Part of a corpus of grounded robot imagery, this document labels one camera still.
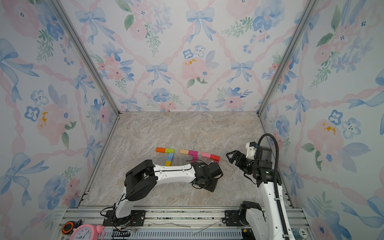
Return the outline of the red block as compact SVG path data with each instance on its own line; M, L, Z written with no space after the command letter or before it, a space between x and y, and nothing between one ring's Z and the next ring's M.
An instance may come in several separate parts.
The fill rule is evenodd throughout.
M219 162L220 159L221 159L221 157L220 157L220 156L216 156L216 155L210 155L210 159L211 159L211 160L214 160L214 161L216 161L216 162Z

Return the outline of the light pink block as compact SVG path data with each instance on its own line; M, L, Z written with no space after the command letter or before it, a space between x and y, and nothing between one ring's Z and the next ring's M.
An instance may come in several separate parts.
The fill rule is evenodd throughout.
M211 154L208 154L208 153L201 153L201 156L204 157L204 158L208 158L210 159L211 158Z

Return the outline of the magenta block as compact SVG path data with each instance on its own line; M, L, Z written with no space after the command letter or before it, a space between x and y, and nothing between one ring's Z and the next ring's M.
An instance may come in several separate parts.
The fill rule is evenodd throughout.
M189 151L189 152L188 152L188 155L191 155L191 156L198 156L198 155L199 155L199 152L197 152L197 151Z

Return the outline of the tan wooden block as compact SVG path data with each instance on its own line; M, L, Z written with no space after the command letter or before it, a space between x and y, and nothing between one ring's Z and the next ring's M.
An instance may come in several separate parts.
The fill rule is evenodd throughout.
M180 154L182 154L182 155L189 155L189 150L180 149Z

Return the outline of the light blue block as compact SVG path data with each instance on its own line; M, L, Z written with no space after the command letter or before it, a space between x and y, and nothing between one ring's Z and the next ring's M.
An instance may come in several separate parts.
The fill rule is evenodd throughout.
M168 162L172 162L172 161L173 161L173 157L174 157L174 153L169 153L169 154L168 154L167 161L168 161Z

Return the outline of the green block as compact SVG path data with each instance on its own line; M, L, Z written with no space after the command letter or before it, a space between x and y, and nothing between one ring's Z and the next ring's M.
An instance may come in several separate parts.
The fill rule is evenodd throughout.
M174 153L174 152L175 152L174 149L169 149L169 148L165 149L165 153L167 153L167 154Z

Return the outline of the orange block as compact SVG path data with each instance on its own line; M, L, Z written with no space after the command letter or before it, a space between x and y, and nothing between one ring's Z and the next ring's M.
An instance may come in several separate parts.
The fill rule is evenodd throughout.
M166 149L165 148L156 148L157 153L165 153Z

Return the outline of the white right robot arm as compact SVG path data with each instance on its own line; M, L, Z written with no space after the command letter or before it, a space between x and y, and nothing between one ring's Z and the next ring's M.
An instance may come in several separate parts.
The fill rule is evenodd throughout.
M237 211L225 211L223 223L228 227L247 227L255 240L293 240L283 199L282 180L278 170L273 169L272 149L246 145L247 153L232 151L226 154L229 162L244 172L263 199L263 207L250 201L243 201Z

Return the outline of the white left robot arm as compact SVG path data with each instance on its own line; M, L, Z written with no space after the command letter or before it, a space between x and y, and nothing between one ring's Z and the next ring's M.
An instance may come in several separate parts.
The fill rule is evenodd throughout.
M121 197L114 205L114 220L127 218L135 202L145 198L155 186L188 183L196 189L214 192L223 176L218 163L190 162L183 166L160 166L145 160L126 173Z

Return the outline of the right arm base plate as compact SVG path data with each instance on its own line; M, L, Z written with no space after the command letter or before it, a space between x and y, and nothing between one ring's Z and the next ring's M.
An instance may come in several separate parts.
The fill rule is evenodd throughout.
M246 220L240 213L240 210L226 210L222 223L227 227L246 227Z

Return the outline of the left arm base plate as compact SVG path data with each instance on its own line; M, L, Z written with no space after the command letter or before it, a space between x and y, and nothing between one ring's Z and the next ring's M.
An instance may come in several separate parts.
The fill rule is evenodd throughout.
M142 227L146 211L137 210L132 211L128 217L117 218L115 211L108 210L104 216L103 226L104 227Z

